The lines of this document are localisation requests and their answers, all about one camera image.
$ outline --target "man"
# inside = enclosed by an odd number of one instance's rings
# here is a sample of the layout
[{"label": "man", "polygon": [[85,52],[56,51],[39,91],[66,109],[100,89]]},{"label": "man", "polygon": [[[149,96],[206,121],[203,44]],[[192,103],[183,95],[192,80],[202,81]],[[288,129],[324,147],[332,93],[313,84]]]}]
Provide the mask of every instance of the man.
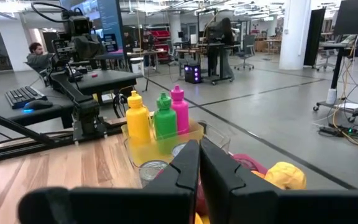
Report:
[{"label": "man", "polygon": [[[153,50],[154,49],[154,37],[151,34],[150,31],[148,30],[144,30],[143,32],[143,44],[142,44],[142,48],[144,50]],[[149,67],[150,63],[149,63],[149,58],[151,60],[151,66],[153,67],[153,69],[155,70],[155,59],[154,59],[154,55],[145,55],[144,56],[144,63],[145,63],[145,67]]]},{"label": "man", "polygon": [[135,45],[135,41],[132,36],[129,35],[128,32],[124,32],[124,44],[127,52],[132,52],[132,49]]},{"label": "man", "polygon": [[46,69],[49,64],[49,59],[53,54],[44,54],[44,49],[40,43],[32,43],[29,47],[30,54],[27,56],[27,64],[37,72]]}]

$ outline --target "power strip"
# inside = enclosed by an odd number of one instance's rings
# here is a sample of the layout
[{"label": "power strip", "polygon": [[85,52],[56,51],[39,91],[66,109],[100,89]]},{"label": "power strip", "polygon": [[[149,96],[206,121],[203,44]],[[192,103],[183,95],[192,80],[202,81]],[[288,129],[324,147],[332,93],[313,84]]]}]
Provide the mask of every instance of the power strip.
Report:
[{"label": "power strip", "polygon": [[344,137],[344,135],[343,135],[342,132],[340,132],[339,130],[334,129],[334,128],[321,127],[321,128],[320,128],[320,131],[321,131],[322,133],[327,133],[327,134],[330,134],[330,135],[332,135],[332,136]]}]

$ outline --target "gray floor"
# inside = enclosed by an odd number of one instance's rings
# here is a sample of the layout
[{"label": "gray floor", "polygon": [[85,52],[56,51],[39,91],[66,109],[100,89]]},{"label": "gray floor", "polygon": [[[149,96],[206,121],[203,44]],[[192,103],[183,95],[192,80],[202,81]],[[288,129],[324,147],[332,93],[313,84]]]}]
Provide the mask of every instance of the gray floor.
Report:
[{"label": "gray floor", "polygon": [[[277,56],[270,61],[263,60],[265,57],[260,54],[251,58],[249,62],[255,65],[255,70],[236,70],[232,83],[192,85],[178,80],[177,68],[169,70],[162,65],[160,73],[150,73],[148,91],[141,92],[146,84],[144,79],[138,79],[136,89],[151,111],[161,91],[180,84],[190,102],[190,116],[205,120],[228,135],[232,153],[246,153],[266,167],[278,161],[291,162],[305,172],[308,189],[358,189],[358,147],[344,138],[327,138],[317,133],[319,125],[327,123],[329,109],[320,107],[318,112],[313,112],[312,108],[317,101],[326,99],[332,71],[279,70]],[[240,62],[231,58],[232,65]],[[358,59],[352,77],[358,83]],[[32,72],[0,73],[0,93],[28,85],[35,79]],[[349,93],[355,84],[350,78],[347,82]],[[340,80],[339,94],[342,88]],[[349,99],[358,102],[358,88]],[[115,117],[109,107],[104,107],[101,114]],[[337,123],[350,126],[343,113],[337,114]],[[62,128],[59,119],[29,126],[43,132],[56,127]],[[3,127],[0,131],[17,136]]]}]

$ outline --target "cart wheel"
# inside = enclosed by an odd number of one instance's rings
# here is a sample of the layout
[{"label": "cart wheel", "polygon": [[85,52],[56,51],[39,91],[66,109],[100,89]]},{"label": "cart wheel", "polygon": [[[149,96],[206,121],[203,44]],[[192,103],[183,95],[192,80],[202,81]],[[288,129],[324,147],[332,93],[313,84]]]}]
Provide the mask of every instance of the cart wheel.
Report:
[{"label": "cart wheel", "polygon": [[354,120],[356,120],[355,117],[350,117],[350,118],[347,119],[347,121],[350,122],[350,123],[354,123]]}]

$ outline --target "green bottle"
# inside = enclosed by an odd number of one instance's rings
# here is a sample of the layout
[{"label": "green bottle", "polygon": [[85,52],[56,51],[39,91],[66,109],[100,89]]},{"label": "green bottle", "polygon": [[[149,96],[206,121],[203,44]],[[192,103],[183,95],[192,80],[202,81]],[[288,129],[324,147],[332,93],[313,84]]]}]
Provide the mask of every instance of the green bottle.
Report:
[{"label": "green bottle", "polygon": [[177,114],[171,109],[171,98],[162,92],[157,99],[157,112],[154,113],[154,128],[157,140],[177,135]]}]

